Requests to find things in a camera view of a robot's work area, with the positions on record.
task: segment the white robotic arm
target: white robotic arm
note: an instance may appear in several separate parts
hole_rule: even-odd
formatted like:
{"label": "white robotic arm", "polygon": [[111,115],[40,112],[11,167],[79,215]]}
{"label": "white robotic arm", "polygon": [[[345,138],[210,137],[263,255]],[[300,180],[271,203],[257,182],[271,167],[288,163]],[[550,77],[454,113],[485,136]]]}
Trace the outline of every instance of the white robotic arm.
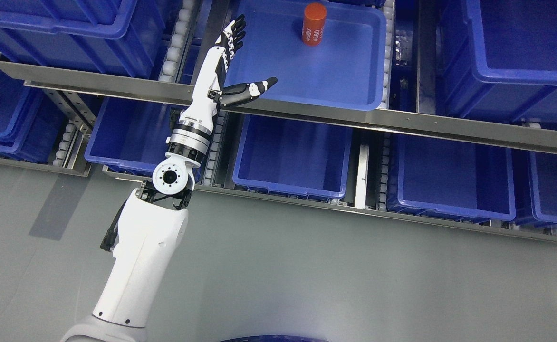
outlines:
{"label": "white robotic arm", "polygon": [[[257,99],[277,82],[272,77],[254,84],[224,88],[227,69],[242,46],[244,16],[233,20],[209,49],[192,95],[178,125],[166,139],[168,152],[118,212],[101,248],[116,259],[92,314],[75,324],[61,339],[92,338],[107,342],[144,342],[146,322],[158,287],[188,222],[194,189],[192,169],[200,167],[211,143],[213,117],[218,108]],[[175,210],[157,206],[172,198]]]}

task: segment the robot finger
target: robot finger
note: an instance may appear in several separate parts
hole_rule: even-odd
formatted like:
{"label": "robot finger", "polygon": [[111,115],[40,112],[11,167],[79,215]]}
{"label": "robot finger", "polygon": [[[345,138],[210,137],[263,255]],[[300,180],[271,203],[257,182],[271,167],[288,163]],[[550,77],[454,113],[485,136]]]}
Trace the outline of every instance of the robot finger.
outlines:
{"label": "robot finger", "polygon": [[232,26],[232,32],[238,33],[241,32],[242,30],[244,30],[244,28],[246,28],[247,26],[247,22],[242,20],[242,21],[235,21],[234,25]]}
{"label": "robot finger", "polygon": [[242,41],[242,39],[244,38],[246,32],[245,31],[241,31],[239,32],[237,35],[234,36],[234,45],[236,45],[239,41]]}

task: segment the metal shelf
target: metal shelf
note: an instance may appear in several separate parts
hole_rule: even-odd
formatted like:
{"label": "metal shelf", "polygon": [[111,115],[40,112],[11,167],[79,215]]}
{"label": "metal shelf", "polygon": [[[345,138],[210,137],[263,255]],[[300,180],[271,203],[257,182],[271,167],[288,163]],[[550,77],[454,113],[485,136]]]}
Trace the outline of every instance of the metal shelf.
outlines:
{"label": "metal shelf", "polygon": [[[126,181],[151,180],[148,177],[127,175],[124,173],[110,171],[106,166],[103,166],[103,172],[118,180],[126,180]],[[225,189],[219,186],[203,186],[200,184],[196,184],[194,191],[220,193],[222,195],[247,197],[250,199],[272,201],[277,203],[297,204],[300,206],[306,206],[310,208],[337,210],[341,212],[348,212],[352,214],[363,214],[368,216],[382,217],[386,219],[400,219],[402,221],[423,223],[425,225],[451,227],[457,229],[464,229],[467,231],[486,232],[486,233],[497,234],[502,236],[512,236],[514,238],[529,238],[531,240],[557,242],[557,236],[541,234],[539,232],[533,232],[533,231],[521,231],[521,230],[518,231],[518,230],[501,228],[501,227],[483,226],[483,225],[475,225],[472,223],[448,221],[446,219],[398,214],[395,212],[373,210],[373,209],[366,209],[366,208],[355,208],[354,206],[348,206],[346,204],[330,204],[330,203],[324,203],[318,201],[310,201],[307,199],[294,199],[291,197],[267,195],[265,193],[248,192],[248,191],[237,190],[237,189]]]}
{"label": "metal shelf", "polygon": [[0,165],[21,167],[38,171],[62,173],[64,175],[88,177],[90,173],[90,163],[84,158],[88,140],[83,134],[78,133],[71,147],[69,157],[66,158],[64,166],[54,166],[51,164],[36,164],[34,162],[9,160],[0,158]]}
{"label": "metal shelf", "polygon": [[[419,12],[418,27],[415,33],[418,75],[415,88],[416,108],[420,113],[396,110],[357,111],[266,99],[259,99],[231,110],[238,113],[557,154],[557,131],[432,115],[435,110],[435,1],[420,1]],[[230,15],[229,1],[215,0],[213,2],[207,30],[202,41],[203,48],[212,43],[214,37],[217,37],[226,18],[229,18]],[[192,85],[167,84],[96,72],[13,63],[3,58],[1,54],[0,69],[12,78],[25,80],[27,86],[184,106],[192,103]]]}
{"label": "metal shelf", "polygon": [[[417,113],[396,110],[346,110],[311,104],[266,100],[263,98],[250,104],[230,109],[233,113],[266,115],[367,130],[367,132],[359,131],[359,135],[353,141],[352,160],[347,185],[348,195],[340,203],[322,203],[307,199],[249,192],[235,186],[231,182],[231,173],[234,167],[235,149],[239,145],[238,134],[240,133],[241,121],[230,119],[230,117],[242,117],[242,115],[238,114],[229,115],[227,119],[226,127],[223,130],[224,134],[229,132],[233,136],[223,136],[221,139],[219,160],[216,161],[216,167],[212,170],[211,185],[197,184],[196,190],[298,204],[311,208],[338,210],[386,219],[401,219],[440,227],[557,242],[557,236],[543,234],[538,231],[526,231],[525,229],[516,230],[513,229],[516,227],[509,227],[502,222],[493,221],[490,225],[476,225],[445,219],[398,214],[387,212],[383,209],[383,204],[379,200],[379,197],[382,195],[380,191],[382,184],[380,184],[379,179],[385,176],[381,168],[383,167],[382,160],[387,158],[387,156],[383,157],[381,152],[385,147],[382,141],[377,139],[378,136],[382,135],[379,132],[412,134],[537,152],[557,153],[557,131],[435,115],[436,22],[433,15],[435,13],[435,6],[435,0],[419,0],[420,10],[417,27],[414,32],[414,68],[417,77],[416,83],[413,86],[415,89],[415,110]],[[224,27],[227,20],[231,18],[232,7],[230,1],[214,0],[209,12],[201,51],[206,51],[213,44],[220,30]],[[203,58],[204,54],[200,54],[193,79],[198,74]],[[95,72],[13,63],[7,61],[1,54],[0,69],[12,78],[24,80],[25,85],[32,87],[183,106],[188,106],[192,103],[192,85],[168,84],[125,76],[112,76]],[[103,167],[103,171],[111,175],[111,177],[120,180],[142,181],[149,179],[147,177],[110,171],[106,166]]]}

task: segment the red cylinder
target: red cylinder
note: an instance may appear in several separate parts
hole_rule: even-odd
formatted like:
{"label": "red cylinder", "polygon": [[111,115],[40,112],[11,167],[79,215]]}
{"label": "red cylinder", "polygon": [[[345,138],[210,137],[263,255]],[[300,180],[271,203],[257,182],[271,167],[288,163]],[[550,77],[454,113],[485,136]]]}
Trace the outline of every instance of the red cylinder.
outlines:
{"label": "red cylinder", "polygon": [[313,2],[306,6],[302,27],[302,41],[306,45],[316,46],[320,43],[326,17],[327,9],[320,2]]}

